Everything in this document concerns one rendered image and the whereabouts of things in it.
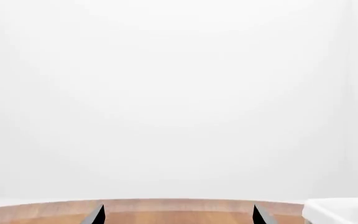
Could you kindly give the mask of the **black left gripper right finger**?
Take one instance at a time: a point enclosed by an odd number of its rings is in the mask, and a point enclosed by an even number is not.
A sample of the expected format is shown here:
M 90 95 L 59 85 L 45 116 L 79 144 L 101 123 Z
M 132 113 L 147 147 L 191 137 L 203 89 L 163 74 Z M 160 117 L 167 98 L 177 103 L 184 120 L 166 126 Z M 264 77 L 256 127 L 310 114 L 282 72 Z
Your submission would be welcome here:
M 264 208 L 254 205 L 252 212 L 253 224 L 278 224 L 276 219 L 271 216 Z

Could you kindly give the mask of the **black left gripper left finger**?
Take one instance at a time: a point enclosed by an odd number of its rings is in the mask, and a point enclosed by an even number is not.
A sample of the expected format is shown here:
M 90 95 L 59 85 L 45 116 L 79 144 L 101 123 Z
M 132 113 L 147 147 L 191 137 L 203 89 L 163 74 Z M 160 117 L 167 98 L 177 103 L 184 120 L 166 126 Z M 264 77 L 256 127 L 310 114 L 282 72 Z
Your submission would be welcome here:
M 104 224 L 105 222 L 105 210 L 104 205 L 101 204 L 95 208 L 81 224 Z

